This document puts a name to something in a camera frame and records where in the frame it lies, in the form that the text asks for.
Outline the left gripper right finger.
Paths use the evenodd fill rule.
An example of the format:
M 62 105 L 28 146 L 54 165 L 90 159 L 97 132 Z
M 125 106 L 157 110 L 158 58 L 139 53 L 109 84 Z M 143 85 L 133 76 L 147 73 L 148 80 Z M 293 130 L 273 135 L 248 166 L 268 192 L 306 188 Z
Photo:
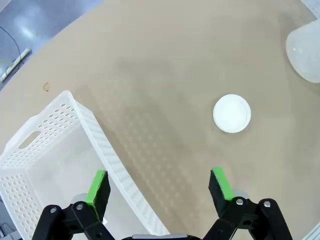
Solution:
M 208 189 L 218 219 L 205 240 L 231 240 L 238 229 L 247 230 L 254 240 L 291 240 L 292 235 L 278 203 L 264 198 L 258 203 L 236 196 L 221 167 L 210 170 Z

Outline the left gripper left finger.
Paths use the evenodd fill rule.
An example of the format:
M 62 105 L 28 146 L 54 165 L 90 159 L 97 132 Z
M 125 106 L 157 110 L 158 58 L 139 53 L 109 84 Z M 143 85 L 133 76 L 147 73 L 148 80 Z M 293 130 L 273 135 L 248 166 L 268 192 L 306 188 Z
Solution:
M 71 240 L 76 234 L 84 234 L 88 240 L 112 240 L 113 236 L 103 225 L 110 193 L 108 172 L 98 170 L 85 200 L 64 209 L 53 204 L 43 209 L 32 239 Z

